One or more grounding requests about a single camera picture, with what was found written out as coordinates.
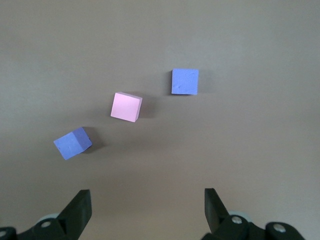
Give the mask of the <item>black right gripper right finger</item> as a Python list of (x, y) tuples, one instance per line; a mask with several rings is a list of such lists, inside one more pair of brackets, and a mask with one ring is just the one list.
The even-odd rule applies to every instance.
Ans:
[(202, 240), (266, 240), (263, 229), (238, 214), (229, 214), (214, 188), (204, 190), (204, 213), (210, 232)]

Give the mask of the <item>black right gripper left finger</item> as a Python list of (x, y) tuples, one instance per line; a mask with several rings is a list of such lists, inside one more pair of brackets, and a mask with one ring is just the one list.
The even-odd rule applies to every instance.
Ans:
[(90, 190), (80, 190), (57, 217), (36, 223), (16, 240), (78, 240), (91, 216)]

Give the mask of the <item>purple foam block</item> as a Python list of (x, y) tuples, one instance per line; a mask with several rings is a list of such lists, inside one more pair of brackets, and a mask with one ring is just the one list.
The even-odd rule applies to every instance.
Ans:
[(72, 132), (69, 132), (54, 140), (53, 143), (64, 160), (69, 160), (92, 146), (92, 141), (83, 127), (79, 127)]
[(190, 68), (174, 68), (171, 78), (171, 94), (197, 95), (199, 70)]

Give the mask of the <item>pink foam block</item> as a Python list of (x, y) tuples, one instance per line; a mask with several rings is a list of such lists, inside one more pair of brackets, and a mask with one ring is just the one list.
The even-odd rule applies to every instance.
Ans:
[(116, 92), (110, 116), (135, 123), (139, 118), (143, 98), (125, 92)]

